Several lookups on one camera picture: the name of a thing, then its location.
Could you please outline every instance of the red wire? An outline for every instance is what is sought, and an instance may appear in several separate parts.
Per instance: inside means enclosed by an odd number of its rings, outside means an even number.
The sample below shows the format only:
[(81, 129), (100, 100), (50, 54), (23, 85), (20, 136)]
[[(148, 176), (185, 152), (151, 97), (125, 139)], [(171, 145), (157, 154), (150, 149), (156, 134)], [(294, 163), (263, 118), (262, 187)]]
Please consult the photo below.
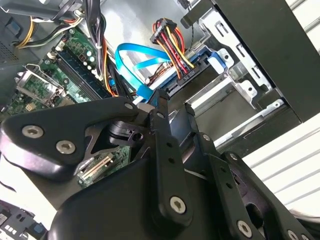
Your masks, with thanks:
[(184, 37), (182, 36), (181, 32), (177, 28), (175, 29), (175, 32), (178, 34), (178, 36), (180, 38), (183, 51), (185, 51), (185, 40), (184, 40)]
[(168, 42), (168, 39), (166, 37), (166, 35), (164, 35), (164, 33), (161, 33), (161, 36), (163, 37), (166, 45), (169, 47), (170, 52), (172, 53), (172, 55), (174, 56), (175, 60), (177, 61), (178, 65), (182, 68), (182, 70), (184, 71), (185, 74), (188, 73), (187, 69), (185, 68), (185, 66), (182, 65), (182, 63), (180, 62), (179, 58), (177, 57), (175, 50), (172, 48), (172, 46), (170, 45), (170, 43)]

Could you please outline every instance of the metal sheet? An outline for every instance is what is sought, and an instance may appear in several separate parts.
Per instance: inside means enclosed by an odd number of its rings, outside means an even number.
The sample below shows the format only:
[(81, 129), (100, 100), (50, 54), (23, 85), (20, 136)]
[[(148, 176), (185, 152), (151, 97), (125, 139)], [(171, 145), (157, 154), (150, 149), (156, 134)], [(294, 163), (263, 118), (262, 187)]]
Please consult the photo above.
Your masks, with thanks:
[(216, 3), (298, 117), (304, 122), (320, 112), (320, 57), (287, 3)]

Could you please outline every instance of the silver screw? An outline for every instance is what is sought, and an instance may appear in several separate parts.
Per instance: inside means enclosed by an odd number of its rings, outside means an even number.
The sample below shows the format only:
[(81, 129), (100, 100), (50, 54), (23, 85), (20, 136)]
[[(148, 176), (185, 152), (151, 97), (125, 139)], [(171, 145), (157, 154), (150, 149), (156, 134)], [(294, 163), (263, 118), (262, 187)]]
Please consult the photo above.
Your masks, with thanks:
[(163, 116), (162, 113), (160, 113), (160, 112), (158, 112), (157, 115), (158, 115), (160, 118), (162, 118), (162, 119), (165, 118), (165, 116)]
[(133, 107), (131, 104), (129, 104), (129, 103), (126, 103), (124, 106), (125, 106), (127, 109), (134, 109), (134, 107)]
[(76, 146), (67, 140), (58, 141), (55, 147), (61, 154), (73, 154), (76, 151)]
[(170, 206), (178, 214), (184, 214), (187, 209), (185, 202), (177, 196), (170, 198)]
[(288, 235), (290, 237), (291, 240), (299, 240), (299, 238), (297, 237), (297, 235), (291, 231), (291, 230), (288, 230)]
[(22, 128), (22, 134), (28, 138), (38, 139), (44, 135), (44, 131), (39, 126), (28, 125)]
[(238, 160), (237, 156), (233, 153), (230, 153), (230, 157), (233, 159), (233, 160)]
[(206, 135), (206, 134), (203, 134), (203, 138), (204, 138), (205, 140), (207, 140), (207, 141), (210, 141), (210, 137), (209, 137), (208, 135)]
[(301, 236), (302, 236), (302, 239), (303, 239), (303, 240), (310, 240), (310, 239), (309, 239), (306, 235), (304, 235), (304, 234), (302, 234)]
[(245, 235), (248, 239), (252, 237), (251, 228), (245, 221), (240, 220), (236, 224), (243, 235)]

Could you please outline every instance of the expansion slot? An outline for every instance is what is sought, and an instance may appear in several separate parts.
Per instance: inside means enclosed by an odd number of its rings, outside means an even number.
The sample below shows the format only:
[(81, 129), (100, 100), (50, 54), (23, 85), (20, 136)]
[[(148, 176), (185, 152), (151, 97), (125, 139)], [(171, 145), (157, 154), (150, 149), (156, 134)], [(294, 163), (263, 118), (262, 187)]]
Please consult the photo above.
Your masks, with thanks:
[(91, 100), (110, 98), (111, 94), (80, 63), (78, 58), (68, 50), (57, 51), (57, 66), (83, 91)]
[(85, 172), (81, 178), (85, 181), (86, 179), (94, 176), (102, 167), (108, 165), (108, 163), (112, 163), (113, 155), (109, 154), (107, 157), (103, 158), (100, 162), (98, 162), (93, 168), (89, 169), (87, 172)]

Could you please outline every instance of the connector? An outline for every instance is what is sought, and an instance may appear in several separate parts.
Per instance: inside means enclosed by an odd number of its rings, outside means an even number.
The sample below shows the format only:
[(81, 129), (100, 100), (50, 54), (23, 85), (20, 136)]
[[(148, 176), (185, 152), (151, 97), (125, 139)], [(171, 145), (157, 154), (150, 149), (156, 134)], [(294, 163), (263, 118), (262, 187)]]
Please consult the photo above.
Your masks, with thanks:
[(158, 44), (157, 39), (159, 35), (166, 30), (166, 27), (169, 27), (170, 31), (173, 32), (176, 29), (177, 24), (170, 19), (161, 18), (160, 26), (158, 26), (158, 28), (155, 30), (154, 34), (150, 38), (150, 41), (153, 44)]

